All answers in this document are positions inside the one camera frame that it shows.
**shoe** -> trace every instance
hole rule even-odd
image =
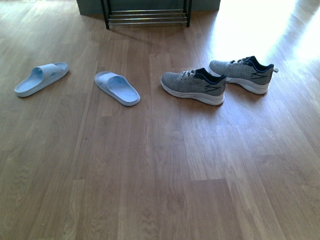
[[[32,69],[25,80],[14,88],[14,92],[18,97],[28,97],[61,79],[67,74],[68,70],[69,66],[65,62],[37,66]]]
[[[273,64],[261,65],[255,56],[238,61],[213,60],[209,65],[209,72],[213,76],[225,74],[227,83],[239,84],[254,94],[265,94],[269,90],[273,72],[278,71]]]
[[[161,85],[172,96],[220,105],[225,99],[226,75],[212,76],[204,68],[182,73],[165,72]]]
[[[140,101],[139,93],[128,80],[113,72],[102,71],[95,75],[97,86],[124,106],[131,107]]]

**pair of sneakers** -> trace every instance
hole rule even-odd
[[[239,84],[254,94],[265,94],[273,72],[278,72],[273,64],[261,65],[255,56],[238,61],[217,61],[205,68],[182,73],[165,72],[161,85],[169,94],[185,99],[196,99],[209,105],[220,105],[225,99],[227,83]]]

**sunlight on floor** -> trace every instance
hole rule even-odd
[[[288,31],[297,0],[221,0],[211,46],[214,57],[266,56]]]
[[[320,7],[309,22],[302,34],[295,54],[299,58],[308,58],[309,60],[320,57]]]

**rack leg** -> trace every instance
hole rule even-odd
[[[104,0],[100,0],[100,2],[101,2],[101,7],[102,7],[102,12],[103,12],[103,18],[104,18],[104,22],[105,22],[105,28],[106,29],[110,29],[110,27],[109,27],[109,16],[107,15],[107,13],[106,13],[106,6],[105,6],[105,2],[104,2]]]
[[[192,0],[189,0],[188,13],[186,14],[186,26],[190,27]]]

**sandal strap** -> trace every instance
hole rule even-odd
[[[35,69],[38,69],[38,71],[42,71],[43,79],[48,79],[52,76],[53,73],[59,74],[63,71],[60,67],[54,65],[53,63],[37,66],[35,67]]]

